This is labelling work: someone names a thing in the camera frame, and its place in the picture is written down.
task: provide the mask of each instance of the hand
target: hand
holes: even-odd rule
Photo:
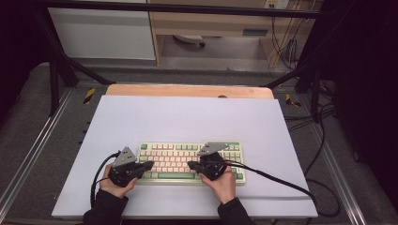
[[[231,167],[228,166],[224,174],[217,180],[211,181],[205,175],[199,173],[202,178],[202,182],[208,185],[212,190],[217,200],[226,204],[236,197],[236,183],[235,176],[231,171]]]
[[[137,182],[138,178],[134,178],[132,179],[127,185],[126,187],[119,187],[117,185],[115,185],[109,178],[108,178],[108,174],[109,171],[111,170],[112,167],[112,163],[108,164],[105,168],[105,173],[103,174],[102,179],[99,182],[99,188],[101,188],[102,190],[109,192],[113,195],[115,195],[117,198],[123,199],[123,197],[126,195],[127,192],[129,192],[130,190],[132,190],[135,186],[135,183]]]

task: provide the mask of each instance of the person's right hand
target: person's right hand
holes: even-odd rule
[[[231,171],[231,167],[228,166],[224,174],[217,180],[211,181],[205,175],[199,173],[202,178],[202,182],[208,185],[212,190],[217,200],[226,204],[236,197],[236,183],[235,176]]]

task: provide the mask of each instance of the white table surface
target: white table surface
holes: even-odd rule
[[[308,189],[278,100],[214,97],[103,96],[53,216],[81,218],[101,162],[141,142],[239,141],[244,163]],[[125,218],[217,218],[209,187],[138,185],[127,194]],[[253,218],[313,218],[304,193],[246,171],[237,196]]]

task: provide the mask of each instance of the black clothing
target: black clothing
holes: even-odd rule
[[[97,192],[94,208],[85,212],[83,216],[84,225],[120,225],[128,201],[127,197],[119,199],[100,189]]]
[[[238,198],[235,198],[226,204],[220,204],[217,211],[222,220],[222,224],[255,225],[255,223],[249,218],[246,209]]]
[[[84,214],[84,225],[120,225],[121,215],[129,199],[99,190],[94,208]],[[225,225],[255,225],[238,198],[220,204],[218,213]]]

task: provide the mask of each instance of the black device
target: black device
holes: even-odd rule
[[[206,143],[198,152],[200,161],[189,161],[188,166],[197,173],[202,173],[211,181],[220,178],[227,167],[218,151],[227,148],[226,143]]]
[[[109,179],[117,186],[125,187],[132,179],[138,177],[141,179],[145,171],[150,171],[153,161],[144,163],[135,162],[137,157],[128,147],[125,147],[119,156],[115,159],[111,170],[109,171]]]

